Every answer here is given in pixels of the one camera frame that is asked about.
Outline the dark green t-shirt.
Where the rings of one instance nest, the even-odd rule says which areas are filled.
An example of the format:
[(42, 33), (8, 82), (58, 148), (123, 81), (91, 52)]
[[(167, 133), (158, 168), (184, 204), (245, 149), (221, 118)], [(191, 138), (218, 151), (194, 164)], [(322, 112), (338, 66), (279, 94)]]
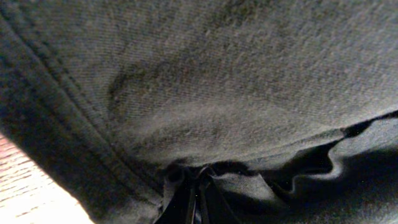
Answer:
[(397, 222), (396, 1), (1, 1), (1, 132), (95, 223), (211, 169), (239, 223)]

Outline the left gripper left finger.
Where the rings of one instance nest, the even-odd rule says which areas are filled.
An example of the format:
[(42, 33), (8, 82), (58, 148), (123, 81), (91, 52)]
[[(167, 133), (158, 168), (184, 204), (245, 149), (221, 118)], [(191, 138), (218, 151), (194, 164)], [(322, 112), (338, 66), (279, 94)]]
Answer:
[(164, 180), (164, 208), (155, 224), (194, 224), (195, 179), (190, 170), (173, 171)]

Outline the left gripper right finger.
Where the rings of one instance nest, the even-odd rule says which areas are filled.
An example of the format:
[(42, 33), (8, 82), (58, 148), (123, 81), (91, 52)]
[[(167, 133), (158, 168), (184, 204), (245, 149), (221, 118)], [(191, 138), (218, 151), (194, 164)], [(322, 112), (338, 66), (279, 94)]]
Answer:
[(203, 169), (199, 175), (200, 214), (204, 224), (239, 224), (220, 189), (213, 180), (211, 169)]

